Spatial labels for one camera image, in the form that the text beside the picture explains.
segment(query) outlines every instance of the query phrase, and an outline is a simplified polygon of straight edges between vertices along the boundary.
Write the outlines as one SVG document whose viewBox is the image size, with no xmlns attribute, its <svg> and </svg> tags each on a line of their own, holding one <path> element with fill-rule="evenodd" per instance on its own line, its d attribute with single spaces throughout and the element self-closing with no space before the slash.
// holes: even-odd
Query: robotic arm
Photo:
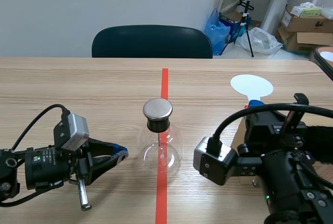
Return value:
<svg viewBox="0 0 333 224">
<path fill-rule="evenodd" d="M 16 147 L 31 127 L 56 107 L 62 109 L 62 115 L 61 121 L 54 127 L 54 145 L 16 152 Z M 85 118 L 70 113 L 62 105 L 52 105 L 29 124 L 12 149 L 0 150 L 0 207 L 20 205 L 69 181 L 78 185 L 82 211 L 89 210 L 91 205 L 85 186 L 91 185 L 128 155 L 126 147 L 91 139 Z M 36 192 L 17 201 L 3 203 L 20 192 L 17 169 L 23 163 L 27 189 L 35 189 Z"/>
<path fill-rule="evenodd" d="M 257 176 L 258 180 L 252 182 L 255 186 L 260 184 L 271 214 L 264 224 L 329 224 L 333 196 L 325 187 L 333 189 L 333 184 L 313 169 L 315 159 L 322 161 L 321 155 L 314 151 L 313 157 L 303 147 L 320 140 L 310 140 L 307 131 L 313 132 L 313 127 L 308 129 L 300 120 L 305 112 L 333 118 L 333 111 L 308 106 L 303 94 L 295 94 L 295 98 L 297 103 L 293 105 L 251 101 L 249 108 L 227 118 L 213 137 L 199 143 L 194 152 L 194 168 L 218 185 L 233 176 Z M 290 112 L 286 117 L 275 110 Z M 220 134 L 239 117 L 245 117 L 247 131 L 237 154 L 220 142 Z"/>
</svg>

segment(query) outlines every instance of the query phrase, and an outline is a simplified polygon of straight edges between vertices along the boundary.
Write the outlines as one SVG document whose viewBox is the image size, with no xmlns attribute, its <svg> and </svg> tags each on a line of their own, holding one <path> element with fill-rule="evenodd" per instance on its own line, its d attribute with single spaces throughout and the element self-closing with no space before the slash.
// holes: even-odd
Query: black office chair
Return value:
<svg viewBox="0 0 333 224">
<path fill-rule="evenodd" d="M 196 29 L 132 25 L 100 31 L 92 57 L 213 58 L 213 50 L 209 38 Z"/>
</svg>

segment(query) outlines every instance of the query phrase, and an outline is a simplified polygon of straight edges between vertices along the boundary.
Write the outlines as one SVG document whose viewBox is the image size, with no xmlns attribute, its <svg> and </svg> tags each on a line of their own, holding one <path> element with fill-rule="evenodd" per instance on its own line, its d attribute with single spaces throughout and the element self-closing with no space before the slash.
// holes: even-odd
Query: tripod stand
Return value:
<svg viewBox="0 0 333 224">
<path fill-rule="evenodd" d="M 251 46 L 251 41 L 250 41 L 250 36 L 249 36 L 249 27 L 248 27 L 248 21 L 249 21 L 248 10 L 249 10 L 250 7 L 252 7 L 252 6 L 250 6 L 250 1 L 251 0 L 246 0 L 246 3 L 244 3 L 242 0 L 239 1 L 239 5 L 242 5 L 242 6 L 245 7 L 244 13 L 242 15 L 242 18 L 241 18 L 241 21 L 240 21 L 240 24 L 239 24 L 237 30 L 230 37 L 230 40 L 226 43 L 226 45 L 224 46 L 224 48 L 223 48 L 222 52 L 220 53 L 220 55 L 222 55 L 222 53 L 224 52 L 224 50 L 227 48 L 228 44 L 231 43 L 231 39 L 233 39 L 235 35 L 236 35 L 236 37 L 235 37 L 235 40 L 234 40 L 234 44 L 236 43 L 236 40 L 237 40 L 239 32 L 240 32 L 240 28 L 242 26 L 245 26 L 246 35 L 248 37 L 248 41 L 249 41 L 249 45 L 250 45 L 251 55 L 252 55 L 252 57 L 254 57 L 252 46 Z"/>
</svg>

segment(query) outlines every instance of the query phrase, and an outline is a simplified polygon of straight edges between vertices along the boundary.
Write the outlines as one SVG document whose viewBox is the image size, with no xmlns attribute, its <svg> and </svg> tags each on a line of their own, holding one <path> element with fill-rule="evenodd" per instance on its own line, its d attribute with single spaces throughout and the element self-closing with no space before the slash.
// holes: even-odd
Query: glass flask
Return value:
<svg viewBox="0 0 333 224">
<path fill-rule="evenodd" d="M 152 172 L 176 170 L 183 157 L 183 142 L 179 130 L 170 124 L 172 104 L 163 98 L 151 99 L 144 105 L 147 125 L 138 137 L 140 165 Z"/>
</svg>

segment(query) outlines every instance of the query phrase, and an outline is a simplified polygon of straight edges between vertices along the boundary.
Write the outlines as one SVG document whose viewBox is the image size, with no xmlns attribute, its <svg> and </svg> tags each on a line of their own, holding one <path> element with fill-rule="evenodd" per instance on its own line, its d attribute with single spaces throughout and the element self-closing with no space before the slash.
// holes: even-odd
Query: sink pedestal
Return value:
<svg viewBox="0 0 333 224">
<path fill-rule="evenodd" d="M 270 0 L 261 29 L 274 35 L 279 27 L 288 0 Z"/>
</svg>

